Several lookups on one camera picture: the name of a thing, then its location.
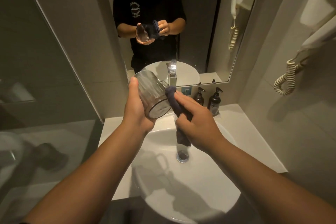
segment sink drain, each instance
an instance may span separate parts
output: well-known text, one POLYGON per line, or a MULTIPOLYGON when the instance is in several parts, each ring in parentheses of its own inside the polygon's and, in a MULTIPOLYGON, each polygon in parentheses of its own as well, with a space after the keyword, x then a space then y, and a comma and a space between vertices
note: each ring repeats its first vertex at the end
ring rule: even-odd
POLYGON ((185 151, 179 151, 176 155, 176 158, 181 163, 186 163, 189 160, 189 155, 185 151))

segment white countertop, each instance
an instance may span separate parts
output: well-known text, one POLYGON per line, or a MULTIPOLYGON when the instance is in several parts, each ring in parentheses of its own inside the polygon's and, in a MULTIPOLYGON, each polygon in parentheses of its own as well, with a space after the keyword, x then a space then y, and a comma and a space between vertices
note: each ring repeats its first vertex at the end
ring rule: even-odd
MULTIPOLYGON (((220 106, 219 113, 220 114, 215 117, 215 120, 227 129, 239 148, 274 171, 278 173, 287 172, 286 168, 279 161, 238 104, 220 106)), ((105 120, 99 146, 120 125, 122 118, 123 117, 116 117, 105 120)), ((171 115, 165 115, 159 118, 155 123, 153 131, 167 127, 175 127, 174 119, 171 115)), ((134 184, 132 186, 132 168, 128 167, 112 200, 138 196, 139 193, 134 189, 131 190, 131 188, 134 188, 134 184)))

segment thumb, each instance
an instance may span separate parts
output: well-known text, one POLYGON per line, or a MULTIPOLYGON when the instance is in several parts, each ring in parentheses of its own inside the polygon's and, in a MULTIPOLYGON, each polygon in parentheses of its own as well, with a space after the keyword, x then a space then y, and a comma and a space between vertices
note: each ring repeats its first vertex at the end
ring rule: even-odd
POLYGON ((187 120, 187 117, 184 113, 182 113, 176 120, 176 125, 187 135, 187 137, 193 137, 193 133, 195 131, 194 125, 189 120, 187 120))
POLYGON ((135 78, 134 76, 131 77, 128 84, 128 97, 131 98, 139 97, 138 87, 139 87, 138 79, 135 78))

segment basin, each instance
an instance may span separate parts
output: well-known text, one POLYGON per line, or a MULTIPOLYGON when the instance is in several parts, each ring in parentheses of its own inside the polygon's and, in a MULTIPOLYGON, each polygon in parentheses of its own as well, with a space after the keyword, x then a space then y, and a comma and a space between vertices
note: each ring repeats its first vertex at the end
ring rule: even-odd
MULTIPOLYGON (((158 122, 161 128, 146 136, 132 163, 145 202, 178 223, 198 223, 227 213, 240 196, 238 188, 209 155, 194 146, 177 144, 172 116, 158 122)), ((224 127, 217 126, 236 144, 224 127)))
MULTIPOLYGON (((169 61, 159 61, 152 63, 145 68, 152 71, 160 81, 168 83, 167 63, 169 61)), ((176 63, 177 82, 176 86, 197 85, 200 82, 200 75, 192 66, 177 61, 176 63)))

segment black t-shirt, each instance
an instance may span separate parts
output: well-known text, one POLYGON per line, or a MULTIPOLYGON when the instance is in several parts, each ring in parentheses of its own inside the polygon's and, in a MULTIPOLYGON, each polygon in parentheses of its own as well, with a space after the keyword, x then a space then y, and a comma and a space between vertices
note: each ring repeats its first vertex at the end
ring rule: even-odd
MULTIPOLYGON (((136 26, 138 23, 151 23, 153 20, 166 20, 168 23, 177 18, 186 19, 181 0, 114 0, 113 16, 115 26, 121 23, 136 26)), ((146 65, 176 58, 175 35, 164 40, 156 39, 152 44, 138 44, 131 39, 133 57, 131 67, 139 71, 146 65)))

